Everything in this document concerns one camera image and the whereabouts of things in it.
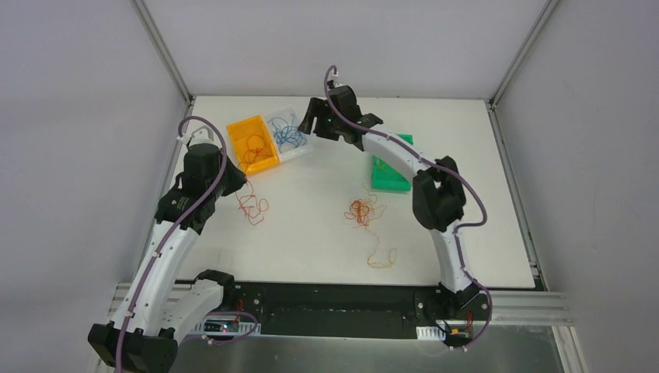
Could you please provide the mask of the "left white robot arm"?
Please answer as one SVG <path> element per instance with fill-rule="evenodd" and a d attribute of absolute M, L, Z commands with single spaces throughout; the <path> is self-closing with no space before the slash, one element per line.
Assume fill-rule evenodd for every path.
<path fill-rule="evenodd" d="M 110 321 L 91 327 L 88 341 L 115 371 L 167 372 L 184 338 L 209 312 L 228 314 L 237 303 L 235 278 L 207 269 L 169 307 L 187 254 L 215 212 L 216 201 L 246 183 L 246 176 L 212 143 L 191 145 L 183 171 L 160 199 L 150 245 L 133 283 Z"/>

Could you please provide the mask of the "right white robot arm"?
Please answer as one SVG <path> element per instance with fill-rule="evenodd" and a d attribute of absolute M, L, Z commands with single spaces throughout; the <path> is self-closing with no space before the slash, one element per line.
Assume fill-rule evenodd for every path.
<path fill-rule="evenodd" d="M 362 113 L 354 90 L 341 85 L 312 97 L 298 127 L 305 134 L 344 141 L 391 166 L 411 185 L 413 216 L 431 234 L 441 268 L 441 308 L 458 319 L 472 308 L 480 288 L 469 273 L 460 228 L 470 186 L 459 175 L 455 160 L 426 159 L 420 151 L 390 131 L 381 118 Z"/>

